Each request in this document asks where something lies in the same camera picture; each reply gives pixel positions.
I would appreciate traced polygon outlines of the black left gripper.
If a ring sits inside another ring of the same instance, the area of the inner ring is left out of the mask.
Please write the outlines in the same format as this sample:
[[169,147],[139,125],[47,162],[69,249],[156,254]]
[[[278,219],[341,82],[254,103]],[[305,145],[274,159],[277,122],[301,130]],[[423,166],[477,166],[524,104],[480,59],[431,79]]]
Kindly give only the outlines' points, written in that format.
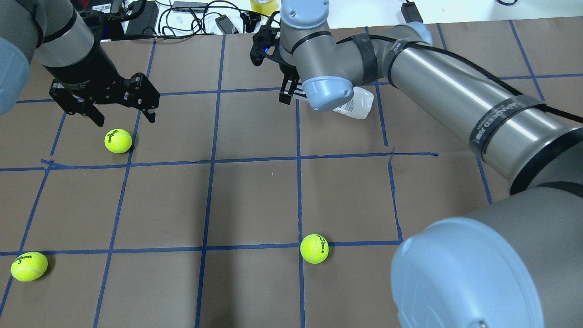
[[150,124],[155,123],[160,95],[143,73],[130,79],[122,77],[104,50],[91,50],[79,62],[64,67],[49,67],[67,93],[50,91],[50,96],[66,113],[77,113],[89,118],[98,127],[104,126],[104,115],[94,104],[81,104],[77,100],[97,104],[119,103],[143,111]]

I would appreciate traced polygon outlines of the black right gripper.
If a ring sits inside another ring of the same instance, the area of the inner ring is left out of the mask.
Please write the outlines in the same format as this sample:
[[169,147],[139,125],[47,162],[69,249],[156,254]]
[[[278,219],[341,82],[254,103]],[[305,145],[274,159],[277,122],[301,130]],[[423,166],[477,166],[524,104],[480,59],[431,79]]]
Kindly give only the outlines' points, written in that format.
[[299,74],[294,65],[279,64],[280,71],[283,73],[283,79],[279,91],[279,102],[289,105],[300,85]]

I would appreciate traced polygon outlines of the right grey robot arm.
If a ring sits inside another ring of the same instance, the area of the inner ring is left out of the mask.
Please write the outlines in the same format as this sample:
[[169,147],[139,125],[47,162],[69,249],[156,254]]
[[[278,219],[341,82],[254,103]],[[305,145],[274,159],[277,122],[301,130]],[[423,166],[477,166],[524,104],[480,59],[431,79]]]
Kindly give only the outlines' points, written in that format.
[[96,328],[399,328],[400,243],[508,204],[509,184],[381,82],[363,121],[230,81],[250,36],[210,38],[221,93],[136,125]]

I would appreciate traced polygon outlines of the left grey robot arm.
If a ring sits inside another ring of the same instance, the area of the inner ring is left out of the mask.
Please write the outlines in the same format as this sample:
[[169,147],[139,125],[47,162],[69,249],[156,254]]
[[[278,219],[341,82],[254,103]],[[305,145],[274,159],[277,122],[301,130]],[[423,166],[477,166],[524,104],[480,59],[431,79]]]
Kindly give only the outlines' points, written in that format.
[[98,126],[104,115],[96,105],[120,104],[139,110],[154,123],[160,94],[144,73],[122,77],[102,49],[110,26],[141,15],[146,2],[131,13],[79,12],[68,0],[1,2],[2,114],[12,110],[36,59],[52,76],[50,97],[68,115],[80,114]]

